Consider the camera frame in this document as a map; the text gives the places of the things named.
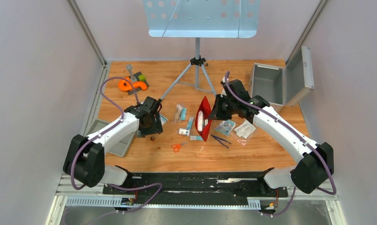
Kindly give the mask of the red first aid pouch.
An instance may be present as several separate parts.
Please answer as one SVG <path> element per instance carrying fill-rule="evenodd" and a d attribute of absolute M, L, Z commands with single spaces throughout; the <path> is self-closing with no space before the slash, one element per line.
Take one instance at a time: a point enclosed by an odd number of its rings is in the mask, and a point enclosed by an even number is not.
<path fill-rule="evenodd" d="M 198 114 L 198 111 L 200 110 L 204 113 L 204 128 L 201 133 L 197 131 L 197 114 Z M 212 122 L 212 120 L 209 120 L 210 114 L 211 114 L 211 107 L 210 107 L 208 98 L 205 96 L 199 105 L 199 108 L 195 116 L 195 121 L 194 121 L 195 129 L 197 133 L 203 138 L 204 142 L 207 141 L 209 133 L 210 133 L 211 122 Z"/>

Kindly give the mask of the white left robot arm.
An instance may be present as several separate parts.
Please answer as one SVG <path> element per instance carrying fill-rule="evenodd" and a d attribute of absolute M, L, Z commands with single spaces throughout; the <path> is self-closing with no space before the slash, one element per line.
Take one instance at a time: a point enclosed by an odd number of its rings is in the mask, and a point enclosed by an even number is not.
<path fill-rule="evenodd" d="M 160 99 L 147 97 L 142 103 L 125 109 L 122 116 L 101 130 L 88 136 L 74 136 L 62 168 L 63 172 L 89 188 L 99 183 L 112 184 L 121 193 L 129 193 L 133 189 L 133 181 L 128 178 L 128 171 L 119 166 L 106 165 L 105 155 L 128 135 L 146 137 L 161 134 L 161 107 Z"/>

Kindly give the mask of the white gauze pad bag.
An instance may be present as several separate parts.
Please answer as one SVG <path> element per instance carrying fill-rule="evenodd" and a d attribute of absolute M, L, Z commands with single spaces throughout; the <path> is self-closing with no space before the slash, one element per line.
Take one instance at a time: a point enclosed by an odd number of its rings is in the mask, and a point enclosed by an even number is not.
<path fill-rule="evenodd" d="M 204 113 L 200 110 L 197 114 L 197 131 L 201 133 L 204 128 Z"/>

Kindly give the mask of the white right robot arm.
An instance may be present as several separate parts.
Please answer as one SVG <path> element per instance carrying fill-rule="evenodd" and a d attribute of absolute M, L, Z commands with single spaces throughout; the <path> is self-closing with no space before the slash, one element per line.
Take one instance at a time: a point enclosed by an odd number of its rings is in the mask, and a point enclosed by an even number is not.
<path fill-rule="evenodd" d="M 308 138 L 284 120 L 270 103 L 259 95 L 250 97 L 240 80 L 221 81 L 223 91 L 216 95 L 211 120 L 229 120 L 234 114 L 268 133 L 294 159 L 296 166 L 268 169 L 257 183 L 268 196 L 281 187 L 296 187 L 306 194 L 318 189 L 335 195 L 333 147 Z"/>

